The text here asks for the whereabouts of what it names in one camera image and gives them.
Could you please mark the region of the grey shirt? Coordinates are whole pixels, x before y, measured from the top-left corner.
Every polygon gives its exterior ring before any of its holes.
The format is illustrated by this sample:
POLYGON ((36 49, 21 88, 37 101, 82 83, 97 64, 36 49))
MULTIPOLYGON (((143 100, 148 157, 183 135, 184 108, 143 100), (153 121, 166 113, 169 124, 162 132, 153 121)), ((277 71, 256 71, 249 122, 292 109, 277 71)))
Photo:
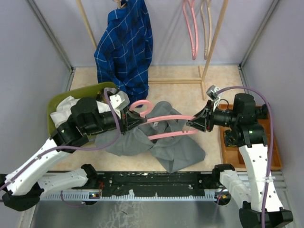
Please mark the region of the grey shirt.
POLYGON ((135 156, 150 152, 164 169, 175 172, 200 161, 206 152, 188 135, 149 140, 148 136, 182 130, 185 120, 171 120, 137 126, 121 134, 116 142, 105 150, 117 156, 135 156))

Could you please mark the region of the light wooden hanger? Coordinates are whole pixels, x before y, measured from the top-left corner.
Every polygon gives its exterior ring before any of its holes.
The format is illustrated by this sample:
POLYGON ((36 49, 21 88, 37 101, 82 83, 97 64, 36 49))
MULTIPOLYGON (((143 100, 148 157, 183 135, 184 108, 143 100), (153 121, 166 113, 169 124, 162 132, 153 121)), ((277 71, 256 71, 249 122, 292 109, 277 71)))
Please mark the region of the light wooden hanger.
POLYGON ((211 1, 202 0, 200 6, 201 19, 204 32, 204 59, 209 57, 211 42, 212 42, 212 16, 211 16, 211 1))

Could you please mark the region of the white shirt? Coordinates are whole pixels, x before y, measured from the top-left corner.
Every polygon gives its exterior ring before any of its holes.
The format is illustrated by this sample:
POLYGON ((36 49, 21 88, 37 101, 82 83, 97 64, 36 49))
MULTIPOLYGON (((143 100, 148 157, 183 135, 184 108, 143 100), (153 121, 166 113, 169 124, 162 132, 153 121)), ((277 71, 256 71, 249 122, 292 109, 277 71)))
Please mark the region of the white shirt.
MULTIPOLYGON (((75 99, 73 96, 68 96, 59 103, 56 108, 56 111, 50 114, 50 117, 56 128, 58 128, 62 123, 68 120, 69 116, 71 115, 71 107, 76 105, 79 100, 80 98, 75 99)), ((96 103, 99 113, 110 111, 110 107, 108 104, 99 101, 96 101, 96 103)))

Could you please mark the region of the pink plastic hanger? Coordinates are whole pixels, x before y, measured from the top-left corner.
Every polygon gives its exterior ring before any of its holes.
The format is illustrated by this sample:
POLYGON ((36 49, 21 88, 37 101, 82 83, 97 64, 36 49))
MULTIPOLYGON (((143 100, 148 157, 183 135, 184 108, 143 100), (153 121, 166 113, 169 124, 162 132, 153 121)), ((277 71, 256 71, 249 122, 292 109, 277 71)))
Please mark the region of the pink plastic hanger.
POLYGON ((198 26, 197 26, 197 20, 194 10, 195 1, 194 0, 184 0, 182 5, 183 15, 186 21, 189 37, 190 37, 190 45, 191 45, 191 55, 192 60, 196 60, 199 44, 198 44, 198 26), (189 7, 191 17, 192 17, 192 25, 190 24, 190 20, 188 18, 187 9, 186 6, 189 7))

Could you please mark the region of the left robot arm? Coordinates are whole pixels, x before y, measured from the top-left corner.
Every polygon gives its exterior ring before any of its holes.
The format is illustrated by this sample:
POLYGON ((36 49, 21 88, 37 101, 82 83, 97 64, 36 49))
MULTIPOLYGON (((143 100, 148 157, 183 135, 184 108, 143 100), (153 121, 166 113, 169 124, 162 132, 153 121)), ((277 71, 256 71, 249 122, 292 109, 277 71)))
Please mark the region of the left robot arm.
POLYGON ((71 107, 71 115, 48 138, 45 144, 21 167, 10 174, 1 174, 0 188, 5 191, 1 202, 16 211, 35 206, 42 197, 66 189, 92 189, 99 177, 91 164, 79 169, 44 177, 49 169, 79 147, 88 143, 88 136, 110 130, 125 133, 145 123, 143 114, 131 108, 100 112, 98 102, 84 97, 71 107))

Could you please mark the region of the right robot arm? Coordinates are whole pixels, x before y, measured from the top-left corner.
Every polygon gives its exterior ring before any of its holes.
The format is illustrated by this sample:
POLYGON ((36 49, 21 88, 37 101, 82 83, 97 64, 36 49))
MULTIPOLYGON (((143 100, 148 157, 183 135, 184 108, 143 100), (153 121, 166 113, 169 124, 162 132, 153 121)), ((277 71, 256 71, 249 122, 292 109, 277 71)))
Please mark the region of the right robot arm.
POLYGON ((239 219, 244 228, 282 228, 293 222, 293 214, 283 207, 268 168, 266 133, 258 123, 254 97, 235 95, 233 108, 218 108, 220 98, 211 95, 206 106, 186 123, 202 132, 211 132, 215 125, 229 127, 243 157, 249 186, 239 178, 231 164, 216 165, 212 182, 225 187, 239 207, 239 219))

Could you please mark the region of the blue plaid hanging shirt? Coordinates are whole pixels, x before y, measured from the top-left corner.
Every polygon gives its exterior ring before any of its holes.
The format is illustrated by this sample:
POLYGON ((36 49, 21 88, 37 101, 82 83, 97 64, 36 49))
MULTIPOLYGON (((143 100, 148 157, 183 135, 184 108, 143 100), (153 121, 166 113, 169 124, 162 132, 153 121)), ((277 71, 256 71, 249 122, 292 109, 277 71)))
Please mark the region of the blue plaid hanging shirt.
POLYGON ((143 0, 125 0, 125 8, 108 14, 107 28, 94 53, 97 81, 113 82, 131 103, 148 95, 153 37, 143 0))

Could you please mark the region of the wooden hanger with blue shirt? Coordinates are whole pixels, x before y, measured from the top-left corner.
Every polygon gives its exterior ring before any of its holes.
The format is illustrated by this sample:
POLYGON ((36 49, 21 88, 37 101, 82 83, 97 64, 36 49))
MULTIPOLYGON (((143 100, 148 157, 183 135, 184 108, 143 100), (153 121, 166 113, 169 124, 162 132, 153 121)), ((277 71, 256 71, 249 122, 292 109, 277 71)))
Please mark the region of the wooden hanger with blue shirt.
POLYGON ((113 2, 116 2, 116 3, 117 3, 118 9, 123 9, 123 8, 126 7, 126 3, 122 3, 121 0, 113 0, 113 2))

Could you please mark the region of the olive green plastic basket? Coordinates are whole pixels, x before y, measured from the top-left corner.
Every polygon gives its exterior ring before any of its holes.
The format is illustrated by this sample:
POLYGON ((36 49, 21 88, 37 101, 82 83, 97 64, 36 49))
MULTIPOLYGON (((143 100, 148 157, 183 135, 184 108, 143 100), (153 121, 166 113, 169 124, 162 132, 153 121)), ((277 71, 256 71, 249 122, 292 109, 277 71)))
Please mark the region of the olive green plastic basket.
POLYGON ((65 98, 72 96, 75 99, 83 98, 83 97, 97 97, 97 93, 106 87, 109 88, 115 88, 117 89, 117 86, 113 82, 103 82, 95 85, 89 85, 82 88, 78 88, 75 90, 70 90, 64 93, 60 93, 53 98, 50 99, 48 105, 47 105, 47 132, 48 135, 51 136, 51 134, 55 130, 55 125, 50 117, 50 114, 52 112, 56 111, 57 106, 61 101, 63 101, 65 98))

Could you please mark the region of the wooden clothes rack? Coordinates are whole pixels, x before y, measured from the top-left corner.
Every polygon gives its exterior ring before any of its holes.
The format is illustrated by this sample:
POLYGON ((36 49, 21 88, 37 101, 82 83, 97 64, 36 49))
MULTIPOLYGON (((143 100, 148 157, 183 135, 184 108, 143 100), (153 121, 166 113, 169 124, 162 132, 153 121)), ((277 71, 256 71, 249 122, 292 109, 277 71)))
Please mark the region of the wooden clothes rack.
POLYGON ((199 65, 198 69, 199 69, 199 77, 197 78, 150 78, 149 82, 151 85, 155 84, 200 84, 201 85, 201 93, 202 93, 202 97, 205 100, 206 96, 205 96, 205 77, 207 74, 207 70, 212 58, 212 54, 214 52, 214 48, 219 36, 219 31, 225 16, 225 12, 228 6, 228 1, 225 0, 222 3, 221 6, 221 10, 220 10, 220 14, 218 17, 218 21, 217 21, 217 25, 215 28, 215 31, 212 31, 212 42, 211 42, 211 49, 210 49, 210 53, 209 53, 209 57, 206 60, 206 63, 204 66, 199 65))

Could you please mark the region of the wooden compartment tray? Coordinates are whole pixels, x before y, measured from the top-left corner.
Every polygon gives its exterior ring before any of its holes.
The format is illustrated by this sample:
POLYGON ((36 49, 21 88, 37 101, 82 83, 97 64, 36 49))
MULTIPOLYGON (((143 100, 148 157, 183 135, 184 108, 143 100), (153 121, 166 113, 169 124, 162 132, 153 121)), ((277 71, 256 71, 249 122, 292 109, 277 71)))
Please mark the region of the wooden compartment tray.
POLYGON ((269 159, 269 148, 261 145, 253 145, 252 148, 249 148, 249 155, 246 155, 244 147, 241 149, 238 147, 226 147, 224 143, 224 132, 226 130, 231 130, 229 127, 219 127, 220 140, 221 140, 221 151, 223 163, 229 163, 235 168, 246 168, 247 165, 251 162, 255 164, 268 165, 268 162, 271 162, 270 170, 279 171, 282 169, 282 162, 280 153, 277 147, 276 140, 273 139, 273 149, 272 155, 269 159))

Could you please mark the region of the dark rolled cloth in tray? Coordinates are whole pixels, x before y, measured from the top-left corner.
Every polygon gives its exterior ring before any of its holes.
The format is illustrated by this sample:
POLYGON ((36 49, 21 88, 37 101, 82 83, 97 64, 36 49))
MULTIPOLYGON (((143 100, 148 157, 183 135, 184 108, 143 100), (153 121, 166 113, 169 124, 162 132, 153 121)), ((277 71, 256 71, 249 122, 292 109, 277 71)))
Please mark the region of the dark rolled cloth in tray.
POLYGON ((257 119, 268 119, 268 108, 266 104, 255 107, 255 115, 257 119))

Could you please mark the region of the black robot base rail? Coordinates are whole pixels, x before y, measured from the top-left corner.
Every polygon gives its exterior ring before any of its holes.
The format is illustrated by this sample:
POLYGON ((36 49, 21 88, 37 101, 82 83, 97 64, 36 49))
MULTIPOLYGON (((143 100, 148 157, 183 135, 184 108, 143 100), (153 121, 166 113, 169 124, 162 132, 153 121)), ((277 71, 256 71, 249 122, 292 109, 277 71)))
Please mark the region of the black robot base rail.
POLYGON ((226 205, 231 195, 210 172, 99 172, 91 187, 52 193, 43 200, 83 201, 211 201, 226 205))

